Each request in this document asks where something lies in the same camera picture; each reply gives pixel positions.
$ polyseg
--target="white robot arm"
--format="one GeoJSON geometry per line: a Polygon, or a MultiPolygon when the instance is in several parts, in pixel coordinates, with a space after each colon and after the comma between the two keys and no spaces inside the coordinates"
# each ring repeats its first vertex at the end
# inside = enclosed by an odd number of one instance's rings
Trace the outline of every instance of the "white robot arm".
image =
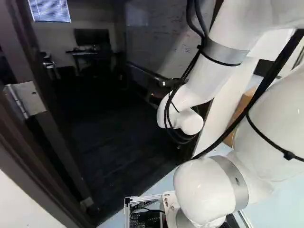
{"type": "MultiPolygon", "coordinates": [[[[202,118],[190,108],[212,99],[241,64],[261,35],[270,29],[304,28],[302,0],[225,0],[207,45],[188,83],[172,99],[169,116],[175,128],[196,134],[202,118]]],[[[174,174],[174,188],[184,215],[195,227],[218,227],[227,214],[257,202],[283,181],[304,171],[304,67],[269,88],[250,109],[234,135],[234,151],[227,157],[200,158],[182,164],[174,174]],[[293,152],[288,159],[253,129],[293,152]]],[[[162,100],[158,125],[164,128],[162,100]]]]}
{"type": "MultiPolygon", "coordinates": [[[[206,46],[183,85],[172,99],[169,116],[175,128],[198,133],[202,118],[190,108],[211,100],[242,63],[258,39],[268,30],[304,27],[301,0],[225,0],[212,25],[206,46]]],[[[165,127],[162,100],[157,123],[165,127]]]]}

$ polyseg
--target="desk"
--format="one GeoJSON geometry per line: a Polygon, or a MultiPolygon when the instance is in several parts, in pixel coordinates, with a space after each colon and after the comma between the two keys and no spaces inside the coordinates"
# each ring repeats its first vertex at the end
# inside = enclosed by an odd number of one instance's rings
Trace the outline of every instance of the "desk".
{"type": "Polygon", "coordinates": [[[108,60],[111,62],[112,51],[66,51],[67,54],[72,54],[73,59],[75,61],[77,74],[81,75],[79,59],[90,59],[90,60],[108,60]]]}

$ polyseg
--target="window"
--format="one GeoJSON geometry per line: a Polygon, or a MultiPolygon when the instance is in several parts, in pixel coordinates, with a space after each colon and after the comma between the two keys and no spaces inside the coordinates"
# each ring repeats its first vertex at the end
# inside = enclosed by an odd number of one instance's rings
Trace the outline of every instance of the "window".
{"type": "Polygon", "coordinates": [[[36,22],[71,22],[67,0],[28,0],[36,22]]]}

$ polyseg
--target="floor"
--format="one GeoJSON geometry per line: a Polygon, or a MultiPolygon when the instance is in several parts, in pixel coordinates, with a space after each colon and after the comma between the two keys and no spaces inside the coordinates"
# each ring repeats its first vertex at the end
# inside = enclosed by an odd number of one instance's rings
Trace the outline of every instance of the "floor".
{"type": "Polygon", "coordinates": [[[132,90],[119,90],[107,78],[77,78],[57,86],[57,96],[101,220],[179,164],[177,146],[156,123],[156,109],[132,90]]]}

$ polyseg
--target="black cable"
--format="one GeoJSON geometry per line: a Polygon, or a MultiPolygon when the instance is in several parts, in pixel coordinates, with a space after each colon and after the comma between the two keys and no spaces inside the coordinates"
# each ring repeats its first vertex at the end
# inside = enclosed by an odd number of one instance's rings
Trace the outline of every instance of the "black cable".
{"type": "Polygon", "coordinates": [[[197,28],[192,22],[192,15],[191,15],[191,8],[192,8],[192,1],[193,0],[187,0],[186,5],[186,20],[188,26],[196,33],[198,34],[202,39],[204,39],[204,34],[197,28]]]}
{"type": "Polygon", "coordinates": [[[275,62],[272,64],[271,68],[267,72],[266,76],[262,80],[261,84],[257,88],[253,97],[251,98],[249,104],[246,106],[244,111],[237,117],[237,119],[227,128],[227,130],[207,149],[202,151],[201,153],[194,156],[191,160],[197,159],[202,155],[205,155],[216,148],[241,122],[241,120],[246,116],[248,111],[251,109],[253,104],[258,100],[258,98],[267,90],[267,88],[271,85],[273,80],[276,78],[278,73],[281,71],[299,42],[304,36],[304,29],[298,29],[292,37],[289,39],[288,43],[285,45],[279,56],[276,58],[275,62]]]}
{"type": "Polygon", "coordinates": [[[147,211],[149,211],[149,212],[161,212],[161,213],[164,213],[164,214],[165,214],[165,212],[164,212],[163,210],[155,210],[155,209],[149,209],[149,208],[140,208],[140,209],[145,209],[145,210],[147,210],[147,211]]]}
{"type": "Polygon", "coordinates": [[[253,130],[255,130],[255,132],[262,138],[264,139],[266,142],[268,142],[271,146],[273,146],[274,148],[276,148],[278,151],[282,152],[284,154],[284,158],[287,160],[291,160],[291,159],[297,159],[301,162],[304,162],[304,159],[301,157],[296,156],[294,153],[292,153],[291,151],[285,150],[284,148],[280,147],[279,145],[277,145],[275,142],[273,142],[272,140],[270,140],[266,135],[264,135],[255,125],[254,123],[251,121],[250,117],[249,117],[249,113],[246,114],[246,118],[248,120],[248,123],[250,124],[250,126],[253,128],[253,130]]]}
{"type": "MultiPolygon", "coordinates": [[[[191,70],[193,69],[197,59],[199,58],[200,56],[200,52],[198,51],[196,53],[196,55],[194,56],[194,58],[191,60],[191,62],[189,63],[186,71],[184,72],[184,74],[181,76],[181,84],[183,84],[183,82],[185,81],[185,79],[187,78],[187,76],[189,75],[189,73],[191,72],[191,70]]],[[[168,135],[178,144],[187,144],[189,143],[196,135],[193,135],[191,137],[186,137],[186,136],[183,136],[179,133],[177,133],[175,130],[174,130],[174,127],[170,121],[170,116],[169,116],[169,108],[170,108],[170,104],[172,103],[172,98],[175,96],[176,92],[178,91],[179,87],[176,87],[170,94],[169,94],[169,97],[168,97],[168,101],[166,103],[166,106],[165,106],[165,109],[164,109],[164,124],[165,124],[165,129],[167,130],[167,133],[168,135]]]]}
{"type": "MultiPolygon", "coordinates": [[[[198,17],[200,26],[202,27],[202,30],[203,30],[204,34],[197,27],[194,26],[194,24],[192,22],[192,15],[191,15],[192,3],[193,3],[193,0],[187,0],[186,19],[187,19],[187,23],[188,23],[189,27],[201,37],[201,47],[203,47],[204,46],[204,42],[207,40],[206,37],[208,35],[208,30],[207,30],[207,27],[206,27],[205,22],[203,20],[203,17],[201,15],[200,4],[199,4],[199,2],[197,0],[194,1],[194,3],[195,3],[195,6],[194,6],[195,7],[195,12],[196,12],[196,15],[198,17]]],[[[185,70],[185,72],[181,76],[181,78],[180,78],[181,79],[181,83],[176,88],[174,88],[173,91],[169,94],[168,101],[167,101],[165,109],[164,109],[164,124],[165,124],[165,129],[166,129],[168,135],[173,139],[173,141],[175,141],[178,144],[187,144],[187,143],[189,143],[192,139],[195,138],[196,134],[193,135],[193,136],[187,137],[187,136],[181,135],[180,133],[178,133],[177,131],[175,131],[174,127],[173,127],[173,124],[172,124],[172,122],[170,120],[169,108],[170,108],[170,104],[172,104],[172,106],[174,107],[174,109],[179,113],[179,110],[176,108],[176,106],[172,102],[172,99],[175,96],[176,92],[178,91],[179,87],[181,85],[183,85],[183,83],[185,82],[185,80],[188,77],[189,73],[191,72],[191,70],[195,66],[195,64],[196,64],[199,56],[200,56],[200,50],[198,50],[198,52],[196,53],[196,55],[194,56],[194,58],[189,63],[187,69],[185,70]]]]}
{"type": "Polygon", "coordinates": [[[209,32],[208,32],[207,26],[204,22],[203,16],[201,14],[199,3],[200,3],[199,0],[194,0],[194,9],[195,9],[196,16],[199,20],[199,25],[204,32],[205,38],[207,39],[209,32]]]}

